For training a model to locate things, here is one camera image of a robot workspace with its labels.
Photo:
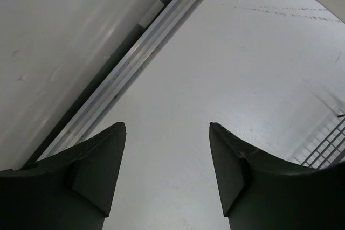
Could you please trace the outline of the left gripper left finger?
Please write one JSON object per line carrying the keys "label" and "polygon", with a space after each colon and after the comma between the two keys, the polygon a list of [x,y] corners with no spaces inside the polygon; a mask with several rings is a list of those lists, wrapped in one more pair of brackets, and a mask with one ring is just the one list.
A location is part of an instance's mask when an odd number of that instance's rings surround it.
{"label": "left gripper left finger", "polygon": [[126,142],[117,122],[18,170],[1,171],[1,229],[102,229]]}

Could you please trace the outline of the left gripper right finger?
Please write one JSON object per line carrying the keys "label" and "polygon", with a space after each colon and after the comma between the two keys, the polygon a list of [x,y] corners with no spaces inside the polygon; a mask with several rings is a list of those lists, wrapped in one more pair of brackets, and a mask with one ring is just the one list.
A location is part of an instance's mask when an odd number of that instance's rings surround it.
{"label": "left gripper right finger", "polygon": [[216,122],[209,141],[231,229],[344,229],[344,163],[324,169],[294,164]]}

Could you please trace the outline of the metal wire dish rack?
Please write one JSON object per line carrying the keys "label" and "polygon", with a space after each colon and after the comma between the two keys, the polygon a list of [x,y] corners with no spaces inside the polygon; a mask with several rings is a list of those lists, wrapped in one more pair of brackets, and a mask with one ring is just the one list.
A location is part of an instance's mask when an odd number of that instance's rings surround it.
{"label": "metal wire dish rack", "polygon": [[326,119],[302,146],[303,166],[323,169],[344,161],[344,115]]}

